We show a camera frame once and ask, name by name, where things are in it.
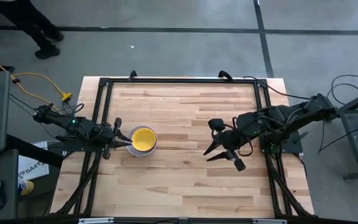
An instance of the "person's leg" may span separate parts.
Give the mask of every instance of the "person's leg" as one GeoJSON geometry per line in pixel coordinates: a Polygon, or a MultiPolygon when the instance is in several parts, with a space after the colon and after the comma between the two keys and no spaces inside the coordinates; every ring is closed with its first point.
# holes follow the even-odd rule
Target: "person's leg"
{"type": "Polygon", "coordinates": [[[40,59],[46,59],[51,56],[59,55],[59,49],[52,45],[52,43],[41,33],[41,30],[34,26],[28,19],[26,14],[23,12],[20,1],[0,1],[0,13],[34,39],[37,45],[41,48],[41,50],[35,53],[35,56],[40,59]]]}
{"type": "Polygon", "coordinates": [[[17,0],[20,1],[22,7],[24,8],[25,12],[29,15],[31,21],[39,26],[44,34],[51,39],[56,41],[63,40],[64,36],[62,33],[58,31],[55,25],[53,25],[48,18],[46,18],[35,6],[31,3],[30,0],[17,0]]]}

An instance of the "black shoe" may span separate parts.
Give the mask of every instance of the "black shoe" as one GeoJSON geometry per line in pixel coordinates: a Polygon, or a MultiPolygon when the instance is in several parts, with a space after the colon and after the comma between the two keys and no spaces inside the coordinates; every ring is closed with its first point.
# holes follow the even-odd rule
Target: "black shoe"
{"type": "Polygon", "coordinates": [[[62,41],[65,38],[65,36],[57,30],[55,32],[44,32],[44,35],[54,41],[62,41]]]}
{"type": "Polygon", "coordinates": [[[56,46],[52,45],[45,49],[40,49],[35,52],[35,56],[39,59],[47,59],[52,56],[60,55],[60,50],[56,46]]]}

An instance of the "wooden tabletop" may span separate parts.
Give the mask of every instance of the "wooden tabletop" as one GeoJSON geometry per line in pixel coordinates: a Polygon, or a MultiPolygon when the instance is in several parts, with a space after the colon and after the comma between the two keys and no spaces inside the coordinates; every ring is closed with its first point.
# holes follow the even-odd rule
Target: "wooden tabletop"
{"type": "MultiPolygon", "coordinates": [[[[99,78],[84,77],[78,102],[85,107],[78,116],[91,119],[99,78]]],[[[285,92],[282,79],[268,79],[268,84],[285,92]]],[[[288,104],[286,96],[273,91],[270,98],[273,105],[288,104]]],[[[120,117],[124,134],[134,126],[148,125],[156,131],[158,143],[147,157],[134,157],[122,147],[112,151],[110,160],[101,159],[92,216],[273,217],[267,168],[258,139],[252,141],[254,153],[242,157],[247,166],[242,172],[231,161],[206,162],[222,147],[203,156],[212,141],[209,119],[222,118],[231,124],[232,117],[255,110],[254,87],[248,84],[114,84],[108,122],[120,117]]],[[[241,151],[249,152],[249,145],[241,151]]],[[[76,189],[83,157],[84,153],[76,152],[64,160],[51,212],[61,208],[76,189]]],[[[291,154],[282,157],[288,187],[313,213],[299,158],[291,154]]],[[[284,212],[281,190],[277,192],[284,212]]]]}

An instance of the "yellow plug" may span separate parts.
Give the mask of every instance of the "yellow plug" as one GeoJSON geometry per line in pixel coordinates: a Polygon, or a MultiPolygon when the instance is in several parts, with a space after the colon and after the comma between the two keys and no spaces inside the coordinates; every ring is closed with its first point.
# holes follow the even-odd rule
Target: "yellow plug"
{"type": "Polygon", "coordinates": [[[72,96],[73,96],[73,94],[71,94],[71,93],[63,93],[62,101],[67,102],[71,99],[72,96]]]}

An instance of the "gray floor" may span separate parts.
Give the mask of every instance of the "gray floor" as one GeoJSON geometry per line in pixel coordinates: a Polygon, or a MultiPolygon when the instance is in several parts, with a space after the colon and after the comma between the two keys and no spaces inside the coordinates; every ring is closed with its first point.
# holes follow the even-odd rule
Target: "gray floor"
{"type": "MultiPolygon", "coordinates": [[[[258,28],[252,0],[33,0],[59,26],[258,28]]],[[[266,29],[358,30],[358,0],[260,0],[266,29]]],[[[0,24],[9,24],[0,16],[0,24]]],[[[266,77],[259,34],[65,32],[59,57],[37,60],[37,46],[24,33],[0,30],[0,63],[16,72],[38,72],[77,96],[85,75],[216,76],[226,70],[236,77],[266,77]]],[[[267,35],[274,76],[284,78],[294,95],[326,94],[331,80],[358,75],[358,35],[267,35]]],[[[358,86],[358,78],[343,78],[358,86]]],[[[45,80],[25,77],[31,92],[59,102],[45,80]]],[[[32,106],[42,103],[11,92],[32,106]]],[[[336,89],[349,101],[358,92],[336,89]]],[[[299,102],[290,99],[290,103],[299,102]]],[[[63,130],[46,126],[52,134],[63,130]]],[[[317,156],[321,123],[303,128],[308,183],[315,213],[321,217],[358,221],[358,181],[342,176],[357,170],[347,139],[317,156]]],[[[16,105],[10,105],[9,132],[26,141],[51,139],[16,105]]],[[[325,143],[344,134],[342,124],[326,125],[325,143]]],[[[38,204],[43,211],[44,204],[38,204]]]]}

